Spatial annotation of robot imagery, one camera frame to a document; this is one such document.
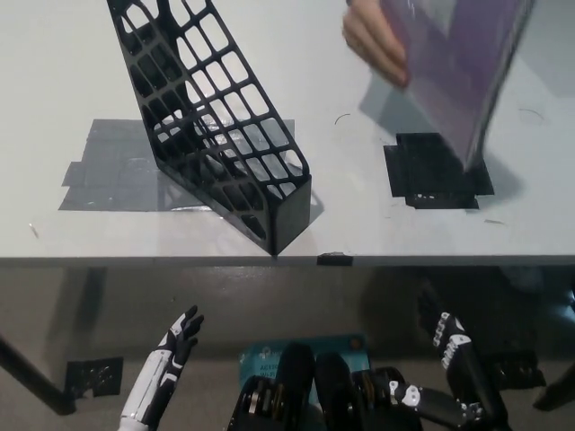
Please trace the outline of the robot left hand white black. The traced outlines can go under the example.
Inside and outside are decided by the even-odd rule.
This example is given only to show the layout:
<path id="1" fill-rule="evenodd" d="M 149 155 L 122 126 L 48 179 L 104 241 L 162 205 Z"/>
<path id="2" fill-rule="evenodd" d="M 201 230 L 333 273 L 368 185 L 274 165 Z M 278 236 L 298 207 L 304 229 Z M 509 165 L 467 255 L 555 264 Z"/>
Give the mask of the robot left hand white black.
<path id="1" fill-rule="evenodd" d="M 170 403 L 204 316 L 192 306 L 148 355 L 120 415 L 119 431 L 156 430 Z"/>

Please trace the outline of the person's bare hand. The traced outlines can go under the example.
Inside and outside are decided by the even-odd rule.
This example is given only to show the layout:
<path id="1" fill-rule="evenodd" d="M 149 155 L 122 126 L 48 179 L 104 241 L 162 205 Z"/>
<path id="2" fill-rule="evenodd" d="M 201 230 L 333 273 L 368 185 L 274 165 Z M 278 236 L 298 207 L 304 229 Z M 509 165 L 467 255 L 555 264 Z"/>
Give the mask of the person's bare hand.
<path id="1" fill-rule="evenodd" d="M 342 36 L 349 48 L 388 83 L 405 88 L 407 57 L 379 1 L 348 1 L 342 18 Z"/>

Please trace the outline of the robot right hand white black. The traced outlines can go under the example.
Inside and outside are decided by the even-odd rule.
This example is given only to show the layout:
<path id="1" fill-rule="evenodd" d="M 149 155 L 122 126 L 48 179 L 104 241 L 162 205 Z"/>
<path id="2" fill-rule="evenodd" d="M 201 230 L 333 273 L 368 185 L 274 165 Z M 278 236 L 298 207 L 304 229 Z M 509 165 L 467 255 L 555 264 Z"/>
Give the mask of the robot right hand white black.
<path id="1" fill-rule="evenodd" d="M 442 367 L 447 371 L 459 348 L 471 344 L 472 340 L 460 320 L 447 311 L 429 289 L 423 290 L 418 298 L 418 313 L 419 324 L 430 336 Z"/>

